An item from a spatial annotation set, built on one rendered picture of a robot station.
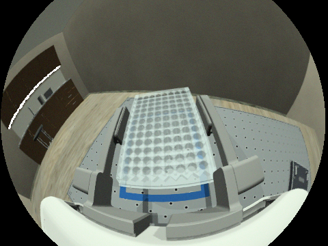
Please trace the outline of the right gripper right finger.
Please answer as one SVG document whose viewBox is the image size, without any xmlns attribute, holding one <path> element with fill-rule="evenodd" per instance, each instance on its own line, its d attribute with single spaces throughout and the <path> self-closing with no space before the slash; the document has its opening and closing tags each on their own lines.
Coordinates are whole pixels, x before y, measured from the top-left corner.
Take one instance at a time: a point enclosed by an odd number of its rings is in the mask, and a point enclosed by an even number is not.
<svg viewBox="0 0 328 246">
<path fill-rule="evenodd" d="M 259 156 L 238 161 L 229 134 L 208 95 L 196 96 L 196 106 L 208 136 L 213 133 L 223 167 L 213 172 L 217 205 L 193 213 L 172 214 L 166 226 L 167 241 L 187 241 L 226 232 L 243 220 L 238 195 L 262 183 Z"/>
</svg>

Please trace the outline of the blue tape rectangle outline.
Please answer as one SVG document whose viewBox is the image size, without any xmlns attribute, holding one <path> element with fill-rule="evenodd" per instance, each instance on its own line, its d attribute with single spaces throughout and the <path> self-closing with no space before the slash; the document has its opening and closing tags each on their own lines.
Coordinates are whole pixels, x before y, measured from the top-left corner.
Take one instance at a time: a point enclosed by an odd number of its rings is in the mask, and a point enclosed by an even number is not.
<svg viewBox="0 0 328 246">
<path fill-rule="evenodd" d="M 210 196 L 208 191 L 208 183 L 200 185 L 201 191 L 181 193 L 181 194 L 169 194 L 169 195 L 148 195 L 148 194 L 136 194 L 126 192 L 126 187 L 120 187 L 120 197 L 128 200 L 140 200 L 140 202 L 182 202 L 183 200 L 196 200 L 201 197 Z"/>
</svg>

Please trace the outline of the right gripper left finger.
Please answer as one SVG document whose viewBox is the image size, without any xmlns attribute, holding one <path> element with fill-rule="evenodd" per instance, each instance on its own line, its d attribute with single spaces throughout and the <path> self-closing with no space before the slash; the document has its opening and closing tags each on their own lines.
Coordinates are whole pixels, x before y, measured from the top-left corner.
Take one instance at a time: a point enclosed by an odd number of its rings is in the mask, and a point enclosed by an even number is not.
<svg viewBox="0 0 328 246">
<path fill-rule="evenodd" d="M 103 143 L 96 171 L 77 167 L 73 187 L 87 194 L 83 213 L 85 218 L 123 235 L 137 237 L 150 227 L 150 214 L 122 210 L 111 205 L 113 178 L 110 177 L 115 145 L 122 145 L 128 123 L 129 111 L 118 107 L 110 122 Z"/>
</svg>

